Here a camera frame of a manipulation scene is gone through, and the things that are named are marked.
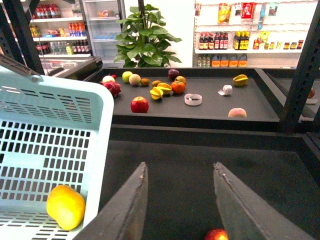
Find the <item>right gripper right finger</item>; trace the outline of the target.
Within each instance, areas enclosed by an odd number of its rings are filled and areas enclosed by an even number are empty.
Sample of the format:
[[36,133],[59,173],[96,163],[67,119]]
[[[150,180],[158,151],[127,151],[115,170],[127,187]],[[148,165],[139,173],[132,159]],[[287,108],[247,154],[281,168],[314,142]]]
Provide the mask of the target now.
[[312,240],[221,162],[214,164],[214,192],[230,240]]

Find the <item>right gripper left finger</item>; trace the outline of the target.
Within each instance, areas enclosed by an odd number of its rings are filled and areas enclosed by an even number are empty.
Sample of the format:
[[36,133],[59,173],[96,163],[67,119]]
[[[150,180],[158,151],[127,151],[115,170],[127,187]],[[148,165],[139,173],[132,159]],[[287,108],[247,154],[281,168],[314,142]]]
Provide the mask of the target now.
[[148,167],[141,162],[75,240],[141,240],[148,205]]

